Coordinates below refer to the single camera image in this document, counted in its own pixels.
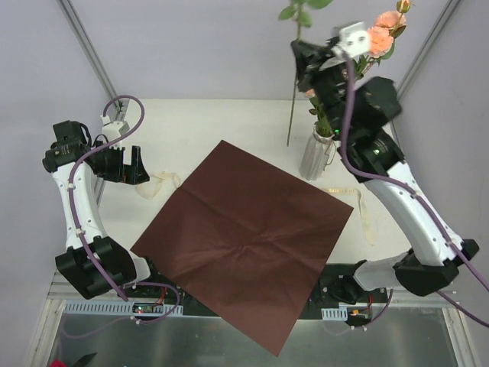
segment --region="cream ribbon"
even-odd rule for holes
[[[161,190],[165,181],[171,180],[177,189],[181,185],[180,177],[177,174],[169,172],[160,172],[159,174],[149,174],[150,180],[136,186],[136,192],[146,200],[152,200]]]
[[[331,195],[356,195],[358,200],[358,212],[360,214],[361,226],[363,228],[364,237],[370,245],[374,245],[374,233],[372,231],[370,216],[368,215],[367,205],[365,204],[365,199],[361,195],[359,189],[322,189],[326,193]]]

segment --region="metal vase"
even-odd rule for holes
[[[325,170],[332,149],[335,147],[332,139],[333,136],[324,138],[319,135],[314,126],[299,169],[300,175],[306,180],[317,180]]]

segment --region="brown cloth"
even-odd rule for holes
[[[132,251],[278,356],[351,211],[221,141]]]

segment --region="white wall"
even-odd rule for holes
[[[395,126],[428,197],[462,237],[478,241],[473,262],[489,278],[487,15],[487,0],[462,2],[407,90]],[[465,268],[455,283],[462,305],[489,321],[485,289]],[[482,365],[489,365],[489,330],[470,324]]]
[[[0,365],[20,366],[64,250],[51,126],[95,129],[107,97],[54,0],[0,2],[0,50]]]
[[[418,1],[394,56],[381,67],[400,82],[447,0]],[[335,0],[313,11],[304,38],[323,42],[352,20],[372,24],[397,0]],[[73,0],[115,88],[141,98],[290,99],[289,0]]]

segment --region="white table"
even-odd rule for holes
[[[286,146],[290,113],[288,101],[264,100],[167,100],[144,99],[146,119],[123,145],[140,145],[149,173],[174,172],[185,180],[221,141],[239,148],[300,177],[299,165],[314,118],[309,102],[298,101],[290,146]],[[126,120],[134,126],[139,107],[131,102]],[[339,155],[325,173],[311,184],[322,188],[357,188],[361,191],[370,218],[373,243],[364,227],[354,195],[335,195],[355,208],[328,263],[355,263],[399,255],[410,248],[406,236],[381,202],[343,167]],[[105,186],[100,214],[107,233],[130,248],[149,226],[171,193],[171,182],[152,200],[140,197],[135,189],[119,183]]]

